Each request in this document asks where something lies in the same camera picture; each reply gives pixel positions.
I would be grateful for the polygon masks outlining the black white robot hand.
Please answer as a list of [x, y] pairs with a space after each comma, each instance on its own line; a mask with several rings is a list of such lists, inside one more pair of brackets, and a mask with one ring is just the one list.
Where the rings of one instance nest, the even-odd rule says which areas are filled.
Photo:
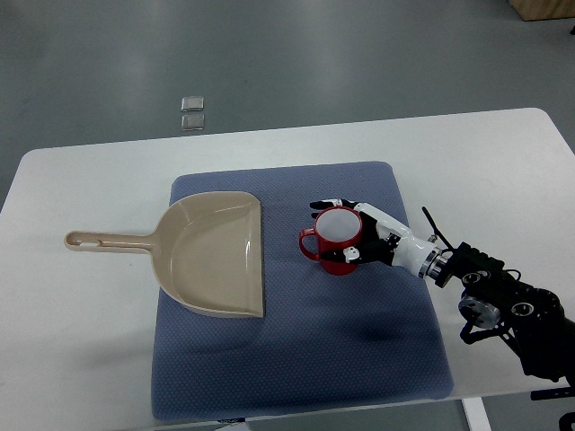
[[310, 204], [314, 220], [330, 207], [357, 211], [363, 227], [359, 245], [323, 254], [327, 260], [343, 261], [346, 258], [348, 263], [357, 266], [378, 261], [390, 267], [405, 268], [416, 277], [432, 279], [437, 278], [447, 263], [443, 251], [435, 243], [416, 237], [406, 224], [368, 203], [343, 198], [315, 201]]

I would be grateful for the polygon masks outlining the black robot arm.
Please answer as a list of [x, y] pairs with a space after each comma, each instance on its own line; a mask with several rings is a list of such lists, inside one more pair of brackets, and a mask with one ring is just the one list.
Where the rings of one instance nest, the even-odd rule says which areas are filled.
[[432, 238], [446, 247], [427, 276], [443, 288], [455, 278], [463, 288], [458, 310], [465, 320], [461, 340], [468, 344], [497, 337], [518, 357], [526, 375], [550, 380], [564, 378], [574, 385], [574, 322], [560, 298], [531, 286], [521, 273], [466, 242], [452, 246], [439, 231], [427, 208], [423, 214]]

